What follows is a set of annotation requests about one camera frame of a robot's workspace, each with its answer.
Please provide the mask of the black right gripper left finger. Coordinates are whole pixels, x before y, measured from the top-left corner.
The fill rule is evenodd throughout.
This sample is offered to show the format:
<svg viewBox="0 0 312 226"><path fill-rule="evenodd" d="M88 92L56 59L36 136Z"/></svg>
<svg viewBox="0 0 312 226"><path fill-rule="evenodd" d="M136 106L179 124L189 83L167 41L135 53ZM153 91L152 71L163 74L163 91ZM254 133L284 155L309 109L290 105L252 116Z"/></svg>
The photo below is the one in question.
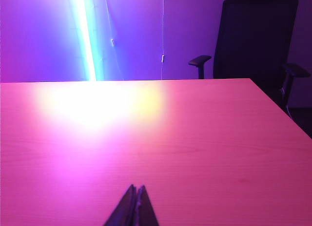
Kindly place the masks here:
<svg viewBox="0 0 312 226"><path fill-rule="evenodd" d="M136 187L131 184L109 216L104 226L131 226L137 202Z"/></svg>

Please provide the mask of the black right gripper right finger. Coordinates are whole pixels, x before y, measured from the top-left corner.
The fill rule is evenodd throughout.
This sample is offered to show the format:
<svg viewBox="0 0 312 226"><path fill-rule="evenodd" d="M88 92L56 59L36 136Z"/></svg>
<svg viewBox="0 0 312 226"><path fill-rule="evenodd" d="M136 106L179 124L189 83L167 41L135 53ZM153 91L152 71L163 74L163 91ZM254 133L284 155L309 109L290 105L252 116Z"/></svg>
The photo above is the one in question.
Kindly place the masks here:
<svg viewBox="0 0 312 226"><path fill-rule="evenodd" d="M133 225L159 226L148 192L144 185L142 185L137 192Z"/></svg>

